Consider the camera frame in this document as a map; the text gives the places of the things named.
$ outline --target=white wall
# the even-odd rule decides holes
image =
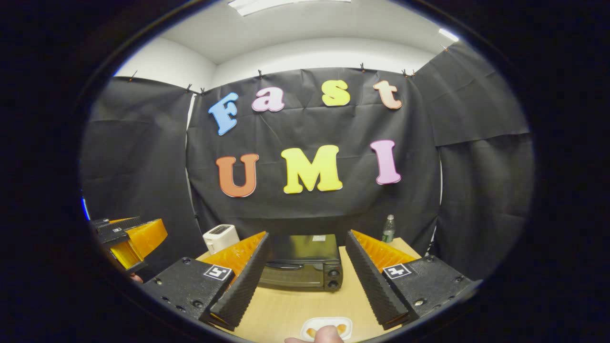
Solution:
[[[137,78],[173,84],[200,92],[199,88],[210,89],[210,82],[216,65],[186,46],[165,38],[155,38],[134,54],[116,72],[115,76]]]
[[[396,43],[361,38],[319,38],[269,46],[219,64],[210,87],[279,71],[350,67],[408,74],[428,63],[434,54]]]

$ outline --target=orange letter u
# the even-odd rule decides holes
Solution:
[[[259,156],[257,154],[246,154],[240,158],[245,166],[246,183],[238,187],[233,183],[233,165],[236,159],[232,156],[217,159],[218,178],[223,193],[232,198],[243,198],[252,194],[256,188],[256,161],[258,160]]]

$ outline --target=pink letter i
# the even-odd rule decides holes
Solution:
[[[377,154],[377,163],[379,165],[378,184],[395,184],[400,181],[400,174],[396,172],[394,156],[392,155],[394,145],[393,140],[376,140],[370,145]]]

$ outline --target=water bottle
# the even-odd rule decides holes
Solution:
[[[390,214],[387,216],[386,224],[383,227],[383,238],[381,240],[385,243],[389,243],[394,240],[395,233],[396,226],[394,225],[394,215]]]

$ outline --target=ceiling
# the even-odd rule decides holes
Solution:
[[[162,34],[216,64],[271,45],[312,38],[384,40],[438,54],[452,43],[439,26],[388,0],[314,1],[241,16],[218,1]]]

